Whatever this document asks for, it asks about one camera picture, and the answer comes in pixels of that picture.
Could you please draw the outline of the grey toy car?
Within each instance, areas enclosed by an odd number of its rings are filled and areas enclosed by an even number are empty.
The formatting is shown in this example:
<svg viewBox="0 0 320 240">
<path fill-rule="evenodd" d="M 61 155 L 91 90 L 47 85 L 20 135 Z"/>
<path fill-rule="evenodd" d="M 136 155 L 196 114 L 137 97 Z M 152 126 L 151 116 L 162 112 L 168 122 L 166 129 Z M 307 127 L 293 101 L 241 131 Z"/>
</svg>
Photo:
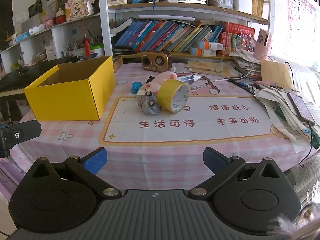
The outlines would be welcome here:
<svg viewBox="0 0 320 240">
<path fill-rule="evenodd" d="M 150 90 L 139 91 L 136 99 L 139 107 L 146 115 L 158 115 L 162 110 L 157 102 L 157 96 Z"/>
</svg>

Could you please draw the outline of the yellow tape roll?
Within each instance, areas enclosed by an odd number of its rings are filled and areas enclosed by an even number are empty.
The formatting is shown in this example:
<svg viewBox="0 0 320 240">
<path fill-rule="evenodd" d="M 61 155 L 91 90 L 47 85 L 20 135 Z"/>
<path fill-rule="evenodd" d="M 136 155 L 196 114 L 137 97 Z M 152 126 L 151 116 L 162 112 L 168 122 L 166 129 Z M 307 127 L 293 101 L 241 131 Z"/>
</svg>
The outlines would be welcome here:
<svg viewBox="0 0 320 240">
<path fill-rule="evenodd" d="M 180 112 L 189 99 L 189 85 L 174 79 L 164 81 L 157 93 L 158 104 L 171 113 Z"/>
</svg>

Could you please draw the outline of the white spray bottle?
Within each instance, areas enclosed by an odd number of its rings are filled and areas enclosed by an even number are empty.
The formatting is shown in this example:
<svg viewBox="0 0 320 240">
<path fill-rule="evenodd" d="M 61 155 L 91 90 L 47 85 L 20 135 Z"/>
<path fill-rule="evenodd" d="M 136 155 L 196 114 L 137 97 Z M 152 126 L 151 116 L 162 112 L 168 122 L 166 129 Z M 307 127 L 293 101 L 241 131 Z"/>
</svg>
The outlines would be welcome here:
<svg viewBox="0 0 320 240">
<path fill-rule="evenodd" d="M 184 82 L 184 83 L 191 85 L 194 82 L 200 80 L 201 78 L 202 78 L 202 76 L 199 74 L 189 74 L 189 75 L 179 76 L 177 79 L 178 79 L 178 81 L 181 81 L 181 82 Z"/>
</svg>

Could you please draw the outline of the pink plush pig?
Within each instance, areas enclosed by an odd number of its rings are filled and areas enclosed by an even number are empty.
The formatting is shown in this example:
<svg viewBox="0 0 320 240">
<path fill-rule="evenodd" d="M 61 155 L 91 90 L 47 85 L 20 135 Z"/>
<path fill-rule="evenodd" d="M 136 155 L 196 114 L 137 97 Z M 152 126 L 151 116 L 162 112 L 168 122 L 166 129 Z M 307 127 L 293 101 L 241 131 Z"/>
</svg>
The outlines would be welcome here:
<svg viewBox="0 0 320 240">
<path fill-rule="evenodd" d="M 170 79 L 177 80 L 177 74 L 175 72 L 162 72 L 158 74 L 151 82 L 145 84 L 146 91 L 151 91 L 157 94 L 161 88 L 161 85 Z"/>
</svg>

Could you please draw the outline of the black Yamaha keyboard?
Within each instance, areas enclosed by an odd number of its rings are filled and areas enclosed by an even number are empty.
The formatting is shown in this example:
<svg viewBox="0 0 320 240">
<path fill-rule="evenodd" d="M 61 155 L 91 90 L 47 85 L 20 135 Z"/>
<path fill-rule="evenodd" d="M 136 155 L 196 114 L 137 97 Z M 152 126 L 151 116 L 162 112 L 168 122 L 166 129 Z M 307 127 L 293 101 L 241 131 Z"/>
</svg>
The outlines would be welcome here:
<svg viewBox="0 0 320 240">
<path fill-rule="evenodd" d="M 76 56 L 69 56 L 52 61 L 44 61 L 6 74 L 1 79 L 1 102 L 26 99 L 24 89 L 41 75 L 57 64 L 74 63 L 77 61 L 78 58 Z"/>
</svg>

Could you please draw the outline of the yellow cardboard box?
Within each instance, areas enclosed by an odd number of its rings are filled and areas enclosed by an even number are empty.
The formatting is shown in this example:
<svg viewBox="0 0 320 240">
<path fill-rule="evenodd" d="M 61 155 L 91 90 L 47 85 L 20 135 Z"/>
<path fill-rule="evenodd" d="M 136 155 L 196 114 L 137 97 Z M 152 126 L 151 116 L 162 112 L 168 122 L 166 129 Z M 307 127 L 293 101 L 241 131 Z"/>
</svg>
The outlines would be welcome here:
<svg viewBox="0 0 320 240">
<path fill-rule="evenodd" d="M 57 64 L 24 89 L 39 121 L 100 120 L 116 87 L 111 56 Z"/>
</svg>

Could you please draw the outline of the pink cartoon desk mat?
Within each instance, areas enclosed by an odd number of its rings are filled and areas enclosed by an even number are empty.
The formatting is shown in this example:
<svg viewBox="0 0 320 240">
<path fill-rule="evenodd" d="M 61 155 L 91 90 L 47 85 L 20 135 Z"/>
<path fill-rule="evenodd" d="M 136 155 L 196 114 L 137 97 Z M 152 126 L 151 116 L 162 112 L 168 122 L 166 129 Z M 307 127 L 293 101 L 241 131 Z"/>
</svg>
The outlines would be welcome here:
<svg viewBox="0 0 320 240">
<path fill-rule="evenodd" d="M 203 163 L 207 147 L 249 163 L 270 157 L 282 170 L 315 153 L 309 144 L 294 147 L 280 134 L 253 95 L 215 76 L 190 90 L 180 112 L 146 115 L 131 85 L 149 76 L 138 64 L 122 65 L 100 120 L 43 122 L 38 138 L 12 150 L 14 161 L 26 171 L 39 157 L 62 162 L 103 146 L 108 159 L 99 177 L 116 187 L 189 189 L 211 176 Z"/>
</svg>

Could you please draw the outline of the pile of papers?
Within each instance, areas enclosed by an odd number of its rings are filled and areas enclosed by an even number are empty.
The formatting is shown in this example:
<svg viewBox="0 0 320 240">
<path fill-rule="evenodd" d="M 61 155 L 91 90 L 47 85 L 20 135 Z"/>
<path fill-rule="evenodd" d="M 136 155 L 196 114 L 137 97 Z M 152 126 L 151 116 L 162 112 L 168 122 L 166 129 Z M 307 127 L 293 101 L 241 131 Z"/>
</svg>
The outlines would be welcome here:
<svg viewBox="0 0 320 240">
<path fill-rule="evenodd" d="M 314 97 L 306 97 L 298 90 L 299 77 L 289 67 L 292 88 L 279 87 L 275 83 L 262 81 L 260 60 L 252 52 L 237 50 L 230 53 L 234 68 L 241 73 L 234 81 L 247 88 L 265 106 L 277 134 L 291 141 L 299 152 L 311 145 L 319 150 L 319 110 Z M 268 57 L 266 61 L 278 62 Z"/>
</svg>

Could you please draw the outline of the pink white pen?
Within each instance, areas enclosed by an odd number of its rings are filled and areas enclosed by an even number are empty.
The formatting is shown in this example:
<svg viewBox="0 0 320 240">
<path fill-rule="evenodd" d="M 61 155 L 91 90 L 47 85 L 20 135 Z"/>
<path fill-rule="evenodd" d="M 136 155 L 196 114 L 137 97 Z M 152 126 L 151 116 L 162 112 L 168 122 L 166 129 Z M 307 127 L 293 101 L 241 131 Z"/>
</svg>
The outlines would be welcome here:
<svg viewBox="0 0 320 240">
<path fill-rule="evenodd" d="M 221 81 L 228 81 L 230 78 L 226 78 L 226 79 L 218 79 L 218 80 L 214 80 L 213 82 L 221 82 Z"/>
</svg>

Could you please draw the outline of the blue crumpled wrapper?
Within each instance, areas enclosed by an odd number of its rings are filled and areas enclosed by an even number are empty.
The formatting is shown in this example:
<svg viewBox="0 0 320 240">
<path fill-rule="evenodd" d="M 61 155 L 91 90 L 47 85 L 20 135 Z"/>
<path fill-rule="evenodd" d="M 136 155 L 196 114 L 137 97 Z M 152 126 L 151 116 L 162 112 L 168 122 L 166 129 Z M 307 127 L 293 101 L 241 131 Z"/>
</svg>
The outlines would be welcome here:
<svg viewBox="0 0 320 240">
<path fill-rule="evenodd" d="M 142 87 L 142 83 L 141 82 L 133 82 L 131 84 L 131 93 L 132 94 L 137 94 L 141 87 Z"/>
</svg>

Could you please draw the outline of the brown kraft paper sheets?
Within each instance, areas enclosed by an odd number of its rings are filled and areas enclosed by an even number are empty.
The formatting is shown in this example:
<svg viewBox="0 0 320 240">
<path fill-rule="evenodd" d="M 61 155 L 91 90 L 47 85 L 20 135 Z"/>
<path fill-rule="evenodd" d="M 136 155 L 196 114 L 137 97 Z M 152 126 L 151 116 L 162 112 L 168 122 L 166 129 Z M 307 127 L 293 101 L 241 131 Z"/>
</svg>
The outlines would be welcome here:
<svg viewBox="0 0 320 240">
<path fill-rule="evenodd" d="M 185 68 L 199 74 L 218 75 L 223 77 L 239 77 L 240 74 L 229 62 L 189 61 Z"/>
</svg>

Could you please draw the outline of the black binder clip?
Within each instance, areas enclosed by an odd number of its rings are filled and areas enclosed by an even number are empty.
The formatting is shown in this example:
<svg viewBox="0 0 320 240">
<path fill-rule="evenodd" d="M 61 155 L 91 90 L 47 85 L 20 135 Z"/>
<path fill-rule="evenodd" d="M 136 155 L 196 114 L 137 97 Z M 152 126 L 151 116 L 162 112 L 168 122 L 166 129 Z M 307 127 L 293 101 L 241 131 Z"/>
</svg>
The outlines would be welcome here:
<svg viewBox="0 0 320 240">
<path fill-rule="evenodd" d="M 151 81 L 153 81 L 155 79 L 154 76 L 149 76 L 148 79 L 146 80 L 146 83 L 150 83 Z"/>
</svg>

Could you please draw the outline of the wooden chess board box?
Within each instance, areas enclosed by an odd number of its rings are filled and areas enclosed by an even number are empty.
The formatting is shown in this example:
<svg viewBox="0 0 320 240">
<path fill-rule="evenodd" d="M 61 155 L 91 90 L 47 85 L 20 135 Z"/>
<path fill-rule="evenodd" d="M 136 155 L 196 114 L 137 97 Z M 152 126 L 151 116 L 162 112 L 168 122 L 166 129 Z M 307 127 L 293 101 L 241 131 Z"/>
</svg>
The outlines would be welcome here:
<svg viewBox="0 0 320 240">
<path fill-rule="evenodd" d="M 112 62 L 113 62 L 114 73 L 116 73 L 118 71 L 118 69 L 123 65 L 123 57 L 122 56 L 113 56 Z"/>
</svg>

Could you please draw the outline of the brown envelope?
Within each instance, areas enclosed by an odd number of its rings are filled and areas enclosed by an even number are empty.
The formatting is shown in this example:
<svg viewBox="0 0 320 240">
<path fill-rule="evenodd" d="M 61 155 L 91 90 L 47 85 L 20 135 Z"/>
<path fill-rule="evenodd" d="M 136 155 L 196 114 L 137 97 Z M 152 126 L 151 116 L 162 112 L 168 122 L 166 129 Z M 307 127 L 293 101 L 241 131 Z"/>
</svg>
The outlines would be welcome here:
<svg viewBox="0 0 320 240">
<path fill-rule="evenodd" d="M 279 87 L 292 88 L 288 65 L 274 61 L 260 61 L 262 81 L 275 83 Z"/>
</svg>

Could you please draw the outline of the white green lid jar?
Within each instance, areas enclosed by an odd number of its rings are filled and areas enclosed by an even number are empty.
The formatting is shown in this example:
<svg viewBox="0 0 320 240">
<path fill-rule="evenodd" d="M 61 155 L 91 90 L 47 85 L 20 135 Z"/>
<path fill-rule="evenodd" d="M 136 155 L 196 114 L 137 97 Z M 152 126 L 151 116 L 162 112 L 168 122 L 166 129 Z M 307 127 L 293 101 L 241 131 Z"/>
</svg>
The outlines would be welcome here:
<svg viewBox="0 0 320 240">
<path fill-rule="evenodd" d="M 96 44 L 90 46 L 90 57 L 96 58 L 96 57 L 103 57 L 105 56 L 104 52 L 104 46 L 102 44 Z"/>
</svg>

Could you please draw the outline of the orange white carton lower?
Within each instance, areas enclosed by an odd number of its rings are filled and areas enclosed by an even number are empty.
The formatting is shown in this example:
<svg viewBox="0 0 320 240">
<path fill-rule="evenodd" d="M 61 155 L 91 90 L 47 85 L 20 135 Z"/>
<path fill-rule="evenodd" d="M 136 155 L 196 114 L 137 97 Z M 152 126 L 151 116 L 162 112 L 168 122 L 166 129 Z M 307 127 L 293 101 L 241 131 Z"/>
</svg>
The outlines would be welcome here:
<svg viewBox="0 0 320 240">
<path fill-rule="evenodd" d="M 216 50 L 191 48 L 191 55 L 216 57 Z"/>
</svg>

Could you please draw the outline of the orange white carton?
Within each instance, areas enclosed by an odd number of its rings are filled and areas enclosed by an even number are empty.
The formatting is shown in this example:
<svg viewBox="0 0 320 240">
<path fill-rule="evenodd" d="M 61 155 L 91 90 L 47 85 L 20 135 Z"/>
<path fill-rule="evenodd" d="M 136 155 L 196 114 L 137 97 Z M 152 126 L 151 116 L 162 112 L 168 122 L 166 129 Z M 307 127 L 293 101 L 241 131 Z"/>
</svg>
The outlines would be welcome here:
<svg viewBox="0 0 320 240">
<path fill-rule="evenodd" d="M 191 48 L 191 55 L 216 57 L 216 50 Z"/>
<path fill-rule="evenodd" d="M 198 41 L 197 48 L 205 49 L 205 50 L 223 50 L 223 44 L 215 43 L 215 42 L 207 42 L 207 41 Z"/>
</svg>

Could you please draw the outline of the red bottle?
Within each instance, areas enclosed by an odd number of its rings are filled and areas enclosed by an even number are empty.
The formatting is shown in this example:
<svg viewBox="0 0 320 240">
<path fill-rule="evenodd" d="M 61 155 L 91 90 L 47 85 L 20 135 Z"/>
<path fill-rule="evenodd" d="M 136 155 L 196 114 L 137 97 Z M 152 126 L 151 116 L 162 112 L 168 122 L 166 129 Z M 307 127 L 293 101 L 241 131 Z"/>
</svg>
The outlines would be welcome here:
<svg viewBox="0 0 320 240">
<path fill-rule="evenodd" d="M 83 39 L 83 46 L 84 46 L 84 49 L 85 49 L 86 57 L 90 58 L 91 57 L 90 42 L 89 42 L 89 40 L 88 40 L 86 35 L 84 36 L 84 39 Z"/>
</svg>

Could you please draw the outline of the brown retro radio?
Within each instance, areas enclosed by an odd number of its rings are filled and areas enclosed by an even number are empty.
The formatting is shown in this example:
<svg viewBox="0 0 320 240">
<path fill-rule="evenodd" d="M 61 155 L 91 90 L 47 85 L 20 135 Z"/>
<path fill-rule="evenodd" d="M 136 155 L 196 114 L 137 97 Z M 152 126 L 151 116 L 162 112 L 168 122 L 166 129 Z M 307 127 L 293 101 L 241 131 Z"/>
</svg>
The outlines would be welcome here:
<svg viewBox="0 0 320 240">
<path fill-rule="evenodd" d="M 143 51 L 140 62 L 144 70 L 167 72 L 172 68 L 171 53 L 167 51 Z"/>
</svg>

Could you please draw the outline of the orange white carton upper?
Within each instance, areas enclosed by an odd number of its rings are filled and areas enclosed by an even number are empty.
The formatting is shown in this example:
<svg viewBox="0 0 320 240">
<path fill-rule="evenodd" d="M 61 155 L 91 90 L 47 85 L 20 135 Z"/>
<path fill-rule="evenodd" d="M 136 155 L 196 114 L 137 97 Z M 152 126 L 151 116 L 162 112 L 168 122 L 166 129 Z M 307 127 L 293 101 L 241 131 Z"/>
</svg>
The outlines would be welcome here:
<svg viewBox="0 0 320 240">
<path fill-rule="evenodd" d="M 207 41 L 198 41 L 197 48 L 205 49 L 205 50 L 223 50 L 223 44 L 215 43 L 215 42 L 207 42 Z"/>
</svg>

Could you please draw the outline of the pink phone stand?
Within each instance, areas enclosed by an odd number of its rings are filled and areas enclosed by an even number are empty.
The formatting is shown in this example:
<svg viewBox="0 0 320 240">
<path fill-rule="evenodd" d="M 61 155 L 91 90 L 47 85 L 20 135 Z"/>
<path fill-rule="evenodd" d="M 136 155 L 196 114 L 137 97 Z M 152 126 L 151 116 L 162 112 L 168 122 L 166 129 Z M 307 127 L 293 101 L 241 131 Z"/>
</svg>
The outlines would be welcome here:
<svg viewBox="0 0 320 240">
<path fill-rule="evenodd" d="M 258 39 L 255 43 L 253 56 L 257 60 L 268 60 L 272 49 L 272 33 L 260 29 Z"/>
</svg>

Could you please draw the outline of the red thick book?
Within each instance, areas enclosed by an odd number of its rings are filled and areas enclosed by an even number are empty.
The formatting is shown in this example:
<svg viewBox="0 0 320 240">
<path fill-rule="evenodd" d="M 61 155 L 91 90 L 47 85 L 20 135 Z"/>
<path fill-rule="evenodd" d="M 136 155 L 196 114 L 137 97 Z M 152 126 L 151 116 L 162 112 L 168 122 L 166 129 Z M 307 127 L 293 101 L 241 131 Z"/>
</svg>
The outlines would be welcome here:
<svg viewBox="0 0 320 240">
<path fill-rule="evenodd" d="M 223 23 L 222 26 L 227 33 L 250 36 L 253 36 L 255 33 L 253 28 L 236 23 Z"/>
</svg>

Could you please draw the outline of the pink pig ornament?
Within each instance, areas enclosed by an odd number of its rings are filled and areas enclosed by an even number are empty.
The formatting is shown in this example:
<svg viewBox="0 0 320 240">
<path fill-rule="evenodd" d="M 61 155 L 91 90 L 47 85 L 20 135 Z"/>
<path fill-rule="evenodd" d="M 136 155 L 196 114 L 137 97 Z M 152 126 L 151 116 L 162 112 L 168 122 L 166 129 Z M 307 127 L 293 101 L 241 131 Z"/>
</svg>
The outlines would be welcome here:
<svg viewBox="0 0 320 240">
<path fill-rule="evenodd" d="M 66 20 L 73 21 L 94 14 L 95 0 L 68 0 L 65 3 Z"/>
</svg>

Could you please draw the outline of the white bookshelf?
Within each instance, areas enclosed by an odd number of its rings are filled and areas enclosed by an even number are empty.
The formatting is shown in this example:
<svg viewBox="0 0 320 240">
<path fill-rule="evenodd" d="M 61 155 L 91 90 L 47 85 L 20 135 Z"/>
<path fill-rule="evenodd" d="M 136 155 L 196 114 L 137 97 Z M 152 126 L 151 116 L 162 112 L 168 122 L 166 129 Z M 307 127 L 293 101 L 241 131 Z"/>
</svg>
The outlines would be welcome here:
<svg viewBox="0 0 320 240">
<path fill-rule="evenodd" d="M 98 33 L 103 39 L 105 55 L 110 56 L 113 54 L 112 38 L 115 36 L 110 29 L 128 18 L 181 20 L 193 23 L 216 20 L 242 25 L 256 23 L 267 28 L 270 26 L 267 19 L 204 4 L 161 2 L 108 6 L 107 0 L 99 0 L 99 9 L 98 14 L 54 25 L 2 51 L 5 72 L 9 73 L 12 65 L 19 59 L 23 59 L 25 64 L 31 64 L 37 52 L 44 50 L 42 40 L 52 43 L 57 58 L 60 59 L 65 56 L 69 43 Z"/>
</svg>

